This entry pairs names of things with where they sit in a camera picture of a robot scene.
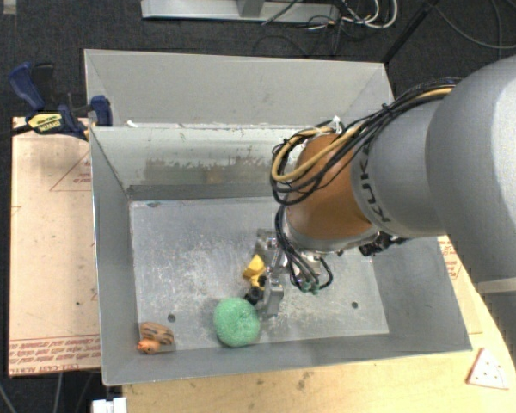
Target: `yellow cable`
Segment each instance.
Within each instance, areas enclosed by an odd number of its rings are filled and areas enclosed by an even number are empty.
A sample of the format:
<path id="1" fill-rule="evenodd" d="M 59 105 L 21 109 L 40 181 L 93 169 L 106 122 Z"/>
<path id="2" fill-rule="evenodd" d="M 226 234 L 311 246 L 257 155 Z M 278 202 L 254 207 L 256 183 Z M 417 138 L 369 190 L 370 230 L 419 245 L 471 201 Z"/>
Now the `yellow cable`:
<path id="1" fill-rule="evenodd" d="M 438 95 L 447 95 L 449 92 L 451 92 L 453 87 L 445 87 L 443 89 L 433 89 L 429 92 L 425 92 L 421 95 L 418 95 L 413 100 L 418 100 L 421 98 L 424 98 L 426 96 L 438 96 Z M 302 173 L 304 173 L 308 168 L 312 167 L 319 159 L 321 159 L 323 156 L 325 156 L 327 153 L 332 151 L 335 148 L 340 147 L 342 144 L 344 144 L 346 141 L 348 141 L 353 134 L 357 131 L 361 124 L 356 124 L 352 128 L 350 128 L 347 132 L 345 132 L 343 135 L 341 135 L 337 140 L 333 141 L 330 145 L 325 147 L 323 150 L 319 151 L 313 158 L 309 159 L 306 163 L 300 165 L 295 170 L 291 171 L 290 173 L 285 173 L 284 175 L 279 175 L 277 172 L 279 170 L 279 166 L 281 165 L 281 159 L 283 156 L 292 148 L 292 144 L 296 142 L 298 139 L 300 139 L 302 136 L 315 136 L 319 133 L 331 133 L 333 132 L 333 129 L 331 127 L 321 127 L 321 128 L 314 128 L 309 130 L 302 130 L 301 132 L 298 132 L 295 136 L 292 136 L 279 150 L 279 153 L 273 160 L 272 164 L 272 178 L 276 182 L 284 182 L 284 181 L 290 181 L 291 179 L 294 179 L 295 177 L 300 176 Z"/>
<path id="2" fill-rule="evenodd" d="M 306 163 L 300 165 L 298 168 L 296 168 L 294 171 L 290 173 L 286 173 L 284 175 L 278 175 L 277 171 L 279 169 L 279 166 L 281 164 L 282 157 L 287 153 L 287 151 L 292 148 L 292 143 L 298 140 L 302 135 L 304 136 L 315 136 L 319 133 L 325 133 L 325 132 L 332 132 L 333 129 L 331 127 L 322 127 L 319 130 L 313 129 L 313 130 L 303 130 L 302 132 L 298 133 L 298 136 L 293 136 L 291 139 L 289 139 L 285 145 L 279 150 L 279 153 L 277 154 L 276 158 L 273 160 L 272 165 L 272 178 L 276 182 L 284 182 L 289 181 L 295 177 L 298 177 L 300 174 L 304 173 L 308 168 L 313 166 L 319 159 L 321 159 L 323 156 L 325 156 L 327 153 L 332 151 L 335 148 L 340 147 L 342 144 L 344 144 L 346 141 L 348 141 L 353 134 L 358 129 L 359 124 L 353 126 L 350 128 L 347 132 L 345 132 L 343 135 L 341 135 L 340 138 L 333 141 L 330 145 L 319 151 L 312 159 L 309 159 Z"/>

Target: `small figurine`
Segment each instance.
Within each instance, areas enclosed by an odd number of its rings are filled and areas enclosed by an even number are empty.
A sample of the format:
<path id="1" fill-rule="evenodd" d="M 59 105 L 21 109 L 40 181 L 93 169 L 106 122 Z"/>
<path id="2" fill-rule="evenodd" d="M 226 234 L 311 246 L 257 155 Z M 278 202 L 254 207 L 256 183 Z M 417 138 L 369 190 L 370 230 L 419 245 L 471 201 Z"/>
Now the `small figurine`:
<path id="1" fill-rule="evenodd" d="M 161 344 L 169 346 L 174 342 L 172 330 L 161 324 L 145 322 L 139 326 L 142 340 L 138 343 L 138 350 L 145 354 L 155 354 L 161 348 Z"/>

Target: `cardboard sheet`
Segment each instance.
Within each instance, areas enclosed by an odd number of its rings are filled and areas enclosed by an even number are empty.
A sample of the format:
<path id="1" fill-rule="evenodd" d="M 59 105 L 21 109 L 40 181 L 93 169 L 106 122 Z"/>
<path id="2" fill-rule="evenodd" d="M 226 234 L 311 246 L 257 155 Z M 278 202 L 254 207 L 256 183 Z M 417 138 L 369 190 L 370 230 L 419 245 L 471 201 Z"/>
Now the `cardboard sheet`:
<path id="1" fill-rule="evenodd" d="M 9 375 L 100 366 L 89 144 L 13 139 Z"/>

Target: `blue clamp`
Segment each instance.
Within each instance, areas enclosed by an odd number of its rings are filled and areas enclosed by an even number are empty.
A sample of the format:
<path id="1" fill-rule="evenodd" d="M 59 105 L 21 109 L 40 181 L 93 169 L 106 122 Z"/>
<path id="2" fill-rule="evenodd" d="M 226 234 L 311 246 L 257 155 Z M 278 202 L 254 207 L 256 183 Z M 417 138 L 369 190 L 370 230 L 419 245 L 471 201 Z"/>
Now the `blue clamp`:
<path id="1" fill-rule="evenodd" d="M 39 134 L 64 134 L 87 140 L 88 128 L 73 114 L 74 111 L 95 111 L 98 126 L 113 125 L 113 115 L 105 96 L 94 96 L 88 106 L 71 111 L 65 104 L 59 104 L 53 111 L 45 109 L 46 102 L 31 78 L 31 64 L 18 65 L 8 76 L 15 93 L 31 106 L 31 113 L 25 118 L 27 126 Z"/>

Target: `green sponge ball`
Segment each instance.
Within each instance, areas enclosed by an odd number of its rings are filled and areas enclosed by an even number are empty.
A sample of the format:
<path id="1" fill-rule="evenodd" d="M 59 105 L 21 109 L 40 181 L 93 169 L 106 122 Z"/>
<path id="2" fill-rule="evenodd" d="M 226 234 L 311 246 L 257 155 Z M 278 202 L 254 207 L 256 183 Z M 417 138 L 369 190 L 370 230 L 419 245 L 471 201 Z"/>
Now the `green sponge ball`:
<path id="1" fill-rule="evenodd" d="M 214 327 L 223 344 L 240 348 L 258 337 L 260 319 L 246 299 L 224 299 L 214 311 Z"/>

